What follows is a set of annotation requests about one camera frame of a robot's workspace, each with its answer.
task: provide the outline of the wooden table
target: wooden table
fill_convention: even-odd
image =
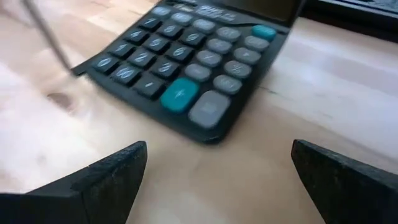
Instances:
[[[40,6],[76,65],[153,3]],[[79,91],[67,113],[44,97],[67,74],[37,31],[1,14],[0,26],[0,191],[27,192],[145,140],[148,165],[127,223],[311,224],[323,220],[291,161],[294,139],[398,173],[397,44],[299,19],[230,135],[203,146],[85,77],[71,84]]]

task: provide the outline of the calculator button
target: calculator button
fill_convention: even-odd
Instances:
[[[224,70],[228,75],[236,78],[247,78],[251,73],[251,67],[235,60],[227,62],[224,65]]]
[[[241,81],[231,78],[227,75],[217,76],[213,80],[213,85],[216,87],[216,89],[230,95],[237,93],[242,87]]]
[[[144,75],[132,88],[141,95],[148,98],[155,98],[159,96],[159,93],[164,89],[163,87],[163,82],[156,77]]]
[[[192,54],[193,50],[190,47],[186,47],[181,44],[173,44],[173,46],[166,53],[168,57],[180,63],[185,63],[190,60]]]
[[[220,39],[211,39],[207,42],[207,47],[214,52],[227,54],[231,50],[232,44]]]
[[[133,51],[134,46],[125,41],[119,41],[116,44],[113,44],[108,50],[109,53],[121,58],[127,58]]]
[[[167,50],[169,45],[170,45],[170,43],[168,40],[154,34],[151,37],[149,37],[149,39],[147,39],[147,41],[145,41],[145,43],[142,46],[144,46],[145,48],[147,48],[153,52],[162,54],[163,52],[165,52]]]
[[[227,96],[216,91],[207,91],[193,105],[188,117],[197,125],[210,129],[214,128],[225,114],[231,101]]]
[[[210,22],[204,19],[198,19],[193,22],[193,27],[199,30],[200,32],[204,32],[205,34],[210,34],[213,32],[216,24],[214,22]]]
[[[160,97],[163,107],[175,113],[181,113],[193,101],[199,86],[187,78],[175,80]]]
[[[166,7],[155,7],[151,11],[151,13],[155,14],[156,16],[159,16],[161,18],[166,18],[170,14],[171,10]]]
[[[92,66],[95,70],[109,75],[118,66],[118,60],[109,55],[103,55],[96,59]]]
[[[152,66],[152,73],[160,76],[161,78],[171,78],[177,74],[179,66],[177,63],[171,62],[165,58],[158,60],[154,66]]]
[[[138,49],[129,58],[128,62],[140,67],[148,68],[155,59],[155,55],[144,49]]]
[[[256,64],[261,58],[261,55],[259,53],[246,49],[244,47],[236,49],[234,51],[234,56],[236,60],[249,65]]]
[[[276,30],[267,26],[257,25],[251,30],[253,36],[262,38],[264,40],[272,41],[276,36]]]
[[[249,36],[244,39],[245,46],[250,50],[263,52],[268,46],[269,42],[258,37]]]
[[[149,31],[155,31],[157,28],[162,25],[162,22],[155,18],[155,17],[149,17],[147,19],[144,19],[140,24],[139,27],[143,29],[147,29]]]
[[[191,22],[192,16],[186,13],[178,12],[172,15],[172,19],[183,26],[187,26]]]
[[[184,35],[180,38],[180,41],[184,44],[187,44],[194,48],[199,48],[205,41],[206,36],[195,31],[195,30],[186,30]]]
[[[185,68],[185,74],[194,80],[204,82],[210,78],[211,70],[198,64],[191,64]]]
[[[120,84],[131,86],[139,77],[140,70],[129,65],[122,65],[111,75]]]
[[[202,50],[197,54],[197,59],[204,65],[214,68],[221,62],[221,56],[219,54],[210,52],[208,50]]]
[[[241,31],[229,27],[222,27],[217,30],[217,35],[223,40],[235,42],[240,38]]]
[[[162,34],[165,37],[168,37],[170,39],[177,39],[180,37],[181,33],[182,33],[182,27],[175,25],[175,24],[164,24],[162,25],[162,27],[159,28],[159,30],[157,30],[158,33]]]
[[[149,34],[146,31],[140,29],[132,29],[126,33],[124,39],[132,42],[133,44],[141,45],[148,38],[148,36]]]

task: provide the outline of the black calculator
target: black calculator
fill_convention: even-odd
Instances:
[[[216,144],[272,65],[303,3],[163,0],[74,71],[171,129]]]

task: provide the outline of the calculator display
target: calculator display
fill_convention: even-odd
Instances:
[[[292,16],[297,0],[213,0],[227,6],[253,12],[260,16],[287,21]]]

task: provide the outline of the teal plus key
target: teal plus key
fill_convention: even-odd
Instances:
[[[268,40],[269,42],[274,40],[274,37],[276,35],[275,29],[263,25],[254,26],[251,32],[253,36]]]
[[[170,111],[181,113],[187,109],[198,90],[198,85],[193,81],[187,78],[178,78],[163,93],[160,102]]]

